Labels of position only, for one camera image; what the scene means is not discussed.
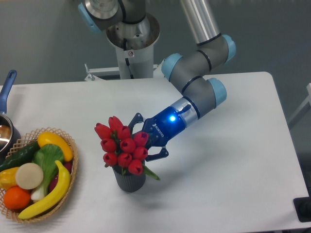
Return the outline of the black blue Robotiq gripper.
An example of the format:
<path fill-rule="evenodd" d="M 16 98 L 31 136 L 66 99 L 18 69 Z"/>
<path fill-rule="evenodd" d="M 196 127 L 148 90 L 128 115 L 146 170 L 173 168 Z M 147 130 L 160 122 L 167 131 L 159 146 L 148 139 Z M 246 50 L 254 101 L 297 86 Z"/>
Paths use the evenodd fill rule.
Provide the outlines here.
<path fill-rule="evenodd" d="M 169 156 L 164 147 L 169 140 L 185 130 L 190 124 L 198 120 L 200 114 L 197 107 L 189 98 L 182 97 L 169 107 L 162 110 L 152 118 L 144 118 L 141 113 L 136 113 L 128 124 L 131 134 L 134 126 L 144 123 L 142 131 L 149 134 L 147 147 L 162 147 L 157 154 L 149 154 L 145 161 L 154 161 Z"/>

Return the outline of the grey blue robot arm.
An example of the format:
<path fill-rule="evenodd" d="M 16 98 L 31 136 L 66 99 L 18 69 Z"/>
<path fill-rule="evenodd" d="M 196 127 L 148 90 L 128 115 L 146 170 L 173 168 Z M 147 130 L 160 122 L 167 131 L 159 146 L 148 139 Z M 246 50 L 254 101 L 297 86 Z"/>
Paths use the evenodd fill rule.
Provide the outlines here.
<path fill-rule="evenodd" d="M 143 123 L 149 133 L 147 147 L 161 147 L 152 161 L 168 155 L 166 144 L 190 124 L 226 100 L 226 89 L 217 79 L 204 79 L 214 68 L 235 56 L 236 45 L 222 34 L 206 0 L 183 0 L 181 6 L 197 45 L 188 57 L 168 56 L 161 71 L 181 93 L 181 99 L 156 116 L 144 119 L 135 115 L 130 128 Z M 84 0 L 79 13 L 93 33 L 106 32 L 115 47 L 121 79 L 151 78 L 154 73 L 154 44 L 159 38 L 159 23 L 146 12 L 143 0 Z"/>

